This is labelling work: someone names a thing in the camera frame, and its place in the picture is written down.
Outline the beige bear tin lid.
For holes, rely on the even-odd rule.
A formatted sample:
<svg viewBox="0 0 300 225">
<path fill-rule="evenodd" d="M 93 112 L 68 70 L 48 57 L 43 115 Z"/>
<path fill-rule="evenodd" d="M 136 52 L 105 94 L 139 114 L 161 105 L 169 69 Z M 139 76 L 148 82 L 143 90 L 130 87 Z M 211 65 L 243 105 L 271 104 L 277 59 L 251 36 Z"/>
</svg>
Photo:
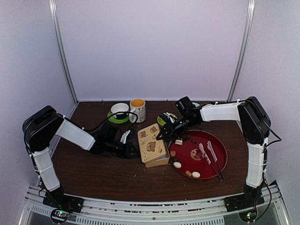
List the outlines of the beige bear tin lid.
<svg viewBox="0 0 300 225">
<path fill-rule="evenodd" d="M 160 127 L 157 123 L 137 132 L 141 161 L 144 164 L 167 156 L 165 142 L 163 140 L 157 140 L 159 132 Z"/>
</svg>

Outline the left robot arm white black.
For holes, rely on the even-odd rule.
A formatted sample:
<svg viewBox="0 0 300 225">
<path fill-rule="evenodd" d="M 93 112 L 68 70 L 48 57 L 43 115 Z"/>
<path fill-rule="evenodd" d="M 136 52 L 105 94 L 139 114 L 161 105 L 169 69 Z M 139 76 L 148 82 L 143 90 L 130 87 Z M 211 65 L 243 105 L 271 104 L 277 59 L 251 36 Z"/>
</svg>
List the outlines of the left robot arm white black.
<svg viewBox="0 0 300 225">
<path fill-rule="evenodd" d="M 130 127 L 121 134 L 120 138 L 116 138 L 119 130 L 117 126 L 109 124 L 107 119 L 92 129 L 80 127 L 50 105 L 25 120 L 22 125 L 25 148 L 45 189 L 50 192 L 48 198 L 51 203 L 57 208 L 63 208 L 68 202 L 67 197 L 58 191 L 61 184 L 50 152 L 53 140 L 65 139 L 95 155 L 121 159 L 140 157 L 138 148 L 131 142 L 134 130 Z"/>
</svg>

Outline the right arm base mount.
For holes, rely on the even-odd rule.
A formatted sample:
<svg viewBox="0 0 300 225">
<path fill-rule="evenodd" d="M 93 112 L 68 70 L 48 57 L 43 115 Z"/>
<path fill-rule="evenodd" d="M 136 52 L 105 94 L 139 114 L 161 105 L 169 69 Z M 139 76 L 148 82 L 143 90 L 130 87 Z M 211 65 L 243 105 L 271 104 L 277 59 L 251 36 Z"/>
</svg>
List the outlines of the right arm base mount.
<svg viewBox="0 0 300 225">
<path fill-rule="evenodd" d="M 255 222 L 258 219 L 257 206 L 263 204 L 264 198 L 246 200 L 244 194 L 226 197 L 224 199 L 227 212 L 237 212 L 241 221 L 246 223 Z"/>
</svg>

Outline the beige metal tin box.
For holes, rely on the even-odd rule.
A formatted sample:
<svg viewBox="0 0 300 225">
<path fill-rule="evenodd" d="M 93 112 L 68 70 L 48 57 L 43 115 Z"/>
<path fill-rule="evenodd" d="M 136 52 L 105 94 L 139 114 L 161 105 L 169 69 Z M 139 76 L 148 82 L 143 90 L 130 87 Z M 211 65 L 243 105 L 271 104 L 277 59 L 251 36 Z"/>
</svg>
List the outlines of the beige metal tin box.
<svg viewBox="0 0 300 225">
<path fill-rule="evenodd" d="M 169 153 L 166 152 L 164 156 L 146 163 L 145 166 L 146 168 L 151 168 L 155 166 L 167 165 L 169 163 L 169 158 L 170 158 Z"/>
</svg>

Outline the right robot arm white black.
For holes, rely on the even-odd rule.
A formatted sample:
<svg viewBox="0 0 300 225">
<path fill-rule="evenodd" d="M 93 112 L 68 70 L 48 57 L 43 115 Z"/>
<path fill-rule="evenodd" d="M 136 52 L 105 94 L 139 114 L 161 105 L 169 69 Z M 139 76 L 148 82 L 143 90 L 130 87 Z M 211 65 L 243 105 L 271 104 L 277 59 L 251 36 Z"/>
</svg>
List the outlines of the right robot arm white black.
<svg viewBox="0 0 300 225">
<path fill-rule="evenodd" d="M 256 97 L 228 103 L 194 104 L 189 97 L 176 102 L 182 118 L 166 121 L 157 135 L 157 140 L 173 141 L 186 130 L 202 122 L 237 121 L 248 146 L 248 171 L 245 186 L 249 188 L 240 197 L 240 203 L 250 207 L 258 200 L 256 191 L 264 181 L 268 163 L 268 143 L 271 121 Z"/>
</svg>

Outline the pink cat paw tongs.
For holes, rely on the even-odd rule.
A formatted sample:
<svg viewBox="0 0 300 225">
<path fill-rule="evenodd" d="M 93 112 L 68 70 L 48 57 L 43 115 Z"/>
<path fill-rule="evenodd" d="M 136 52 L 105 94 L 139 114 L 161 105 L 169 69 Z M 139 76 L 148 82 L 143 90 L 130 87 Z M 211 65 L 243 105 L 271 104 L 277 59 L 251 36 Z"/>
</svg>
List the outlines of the pink cat paw tongs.
<svg viewBox="0 0 300 225">
<path fill-rule="evenodd" d="M 217 156 L 214 152 L 214 149 L 212 147 L 211 141 L 207 141 L 207 150 L 210 152 L 210 155 L 212 156 L 212 160 L 210 159 L 209 155 L 206 153 L 202 143 L 199 144 L 199 150 L 200 150 L 201 154 L 203 155 L 203 157 L 205 158 L 205 160 L 207 161 L 208 165 L 211 166 L 213 171 L 220 178 L 220 182 L 225 181 L 222 170 L 221 170 L 220 165 L 218 163 L 218 158 L 217 158 Z"/>
</svg>

